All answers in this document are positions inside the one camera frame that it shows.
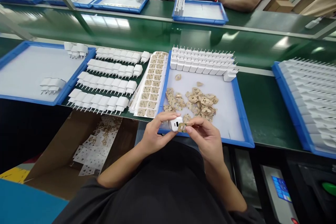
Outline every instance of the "electronic device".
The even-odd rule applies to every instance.
[[[183,123],[183,118],[182,117],[176,117],[176,119],[174,120],[169,120],[168,124],[169,124],[169,128],[171,131],[178,131],[179,128],[179,124]]]

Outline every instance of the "digital display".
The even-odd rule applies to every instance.
[[[288,202],[292,202],[285,181],[282,178],[272,176],[273,183],[276,189],[276,193],[280,199],[286,200]]]

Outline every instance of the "white paper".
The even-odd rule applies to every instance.
[[[105,160],[106,160],[106,157],[100,154],[93,154],[91,152],[90,156],[86,159],[84,165],[96,168],[98,170],[102,170]]]
[[[89,138],[83,143],[83,145],[87,148],[92,146],[99,146],[100,141],[97,139],[96,136],[90,135]]]
[[[80,152],[77,154],[77,156],[73,159],[75,162],[84,164],[87,157],[89,156],[91,150],[84,147],[80,150]]]
[[[79,145],[78,148],[77,148],[77,150],[76,150],[76,152],[75,152],[75,154],[74,154],[74,156],[73,156],[73,158],[77,157],[77,154],[78,154],[83,148],[84,148],[83,145]]]
[[[87,175],[93,175],[95,173],[95,168],[83,165],[81,171],[79,172],[78,176],[87,176]]]

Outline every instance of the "reflective surface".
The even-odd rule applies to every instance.
[[[32,6],[3,5],[5,8],[15,12],[44,12],[45,8]],[[143,16],[153,16],[171,19],[174,2],[149,0],[141,11]],[[297,14],[281,12],[265,12],[256,10],[253,13],[241,13],[225,9],[229,18],[227,25],[247,28],[258,28],[277,32],[301,33],[313,35],[325,26],[333,22],[333,19],[324,18],[312,29],[306,29],[305,25],[314,20],[312,16],[301,16]]]
[[[21,42],[0,38],[0,57]],[[302,150],[274,77],[240,72],[237,78],[254,142]],[[122,115],[135,118],[129,112]]]
[[[7,17],[32,35],[47,39],[136,51],[169,51],[174,44],[196,49],[235,51],[238,65],[262,69],[270,69],[274,61],[294,57],[325,62],[333,62],[336,59],[336,47],[334,42],[330,41],[187,23],[72,13],[50,8],[34,8],[34,10],[39,12],[3,9]],[[2,26],[0,32],[10,31]]]
[[[173,3],[158,4],[158,2],[150,1],[142,14],[165,13],[169,18],[170,5],[172,7]],[[1,10],[33,36],[47,39],[150,52],[169,51],[173,45],[214,51],[235,51],[234,55],[239,66],[261,69],[270,69],[274,61],[294,57],[336,62],[336,46],[330,41],[50,8],[11,6],[10,9]],[[261,20],[257,22],[256,14],[249,16],[237,12],[231,14],[235,16],[230,20],[232,23],[237,20],[247,27],[265,25]],[[274,14],[279,18],[285,15]],[[281,23],[276,25],[287,29],[287,26]],[[0,26],[0,32],[11,33],[3,26]],[[0,40],[1,56],[21,42],[4,38]],[[240,72],[237,78],[255,143],[302,150],[274,77]]]

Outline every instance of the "finger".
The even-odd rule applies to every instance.
[[[170,140],[174,138],[174,136],[176,136],[177,133],[178,133],[177,131],[176,132],[170,131],[166,135],[161,137],[159,141],[165,146]]]
[[[160,114],[158,114],[153,121],[151,121],[151,126],[153,128],[159,128],[161,123],[163,123],[164,121],[168,121],[168,120],[174,120],[176,119],[176,117],[180,116],[180,113],[176,113],[176,112],[162,112]]]
[[[191,139],[195,141],[198,147],[201,148],[205,142],[205,139],[193,127],[187,126],[185,130],[187,131]]]
[[[216,130],[216,127],[211,124],[208,120],[205,120],[202,117],[194,117],[191,119],[188,123],[197,125],[199,127],[202,127],[202,129],[207,133],[208,135],[214,134],[214,131]]]

